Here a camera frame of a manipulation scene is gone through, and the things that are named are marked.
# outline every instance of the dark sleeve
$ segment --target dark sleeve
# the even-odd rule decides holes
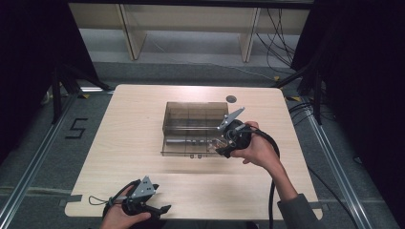
[[[279,201],[277,205],[281,214],[283,215],[283,219],[288,229],[326,228],[324,224],[315,216],[303,194],[299,194],[297,198],[286,202]]]

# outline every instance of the floor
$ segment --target floor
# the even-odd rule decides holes
[[[286,77],[292,70],[277,57],[268,57],[264,45],[255,37],[252,55],[248,63],[242,62],[238,35],[233,33],[151,31],[138,60],[128,57],[122,31],[81,30],[89,54],[95,62],[100,79],[112,86],[119,83],[180,84],[180,85],[236,85],[263,87],[274,83],[275,76]],[[299,36],[286,36],[286,42],[294,48]],[[286,53],[277,51],[285,59]],[[296,96],[299,79],[285,86],[286,97]],[[88,98],[75,98],[67,112],[50,150],[46,153],[39,170],[18,210],[12,214],[9,228],[97,228],[101,218],[68,218],[64,204],[72,191],[75,180],[95,137],[98,125],[111,99],[111,94],[92,94]],[[63,98],[67,104],[69,97]],[[287,101],[290,108],[300,104]],[[344,203],[344,195],[330,168],[325,152],[311,126],[311,116],[299,110],[291,114],[307,164],[325,180]],[[373,186],[367,171],[355,162],[355,152],[339,127],[332,110],[322,105],[323,129],[344,171],[359,196],[373,228],[399,228],[384,200]],[[0,167],[0,204],[9,199],[13,187],[21,181],[32,158],[41,146],[42,139],[51,128],[52,103],[44,104],[38,112],[21,144],[11,152]],[[77,118],[88,118],[79,123],[85,128],[81,139],[71,131]],[[323,204],[323,221],[328,228],[355,228],[348,214],[342,209],[330,191],[312,177],[317,195]],[[258,222],[266,228],[267,222]],[[277,221],[276,228],[285,228]]]

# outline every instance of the metal frame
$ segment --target metal frame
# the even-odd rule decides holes
[[[302,100],[303,102],[309,102],[306,97],[302,97]],[[339,185],[343,197],[349,205],[349,209],[352,212],[358,228],[373,228],[370,219],[367,217],[363,204],[358,198],[357,193],[354,191],[349,178],[346,176],[346,173],[336,156],[336,153],[330,145],[330,142],[324,132],[324,129],[322,128],[322,125],[318,125],[310,110],[306,110],[306,113],[309,116],[310,125],[312,126],[312,129],[319,140],[319,143],[325,153],[333,175],[336,178],[337,184]]]
[[[51,128],[47,132],[44,140],[33,156],[30,165],[24,172],[24,175],[21,177],[18,184],[14,187],[14,190],[12,191],[6,204],[4,204],[4,206],[2,207],[0,211],[0,228],[9,227],[12,218],[14,217],[15,213],[18,210],[18,207],[20,206],[21,202],[24,199],[24,196],[27,193],[28,188],[35,179],[35,176],[38,173],[43,161],[45,160],[45,157],[53,146],[53,142],[55,141],[60,127],[65,120],[66,114],[75,103],[76,98],[77,94],[70,94],[68,96],[60,118],[51,125]]]

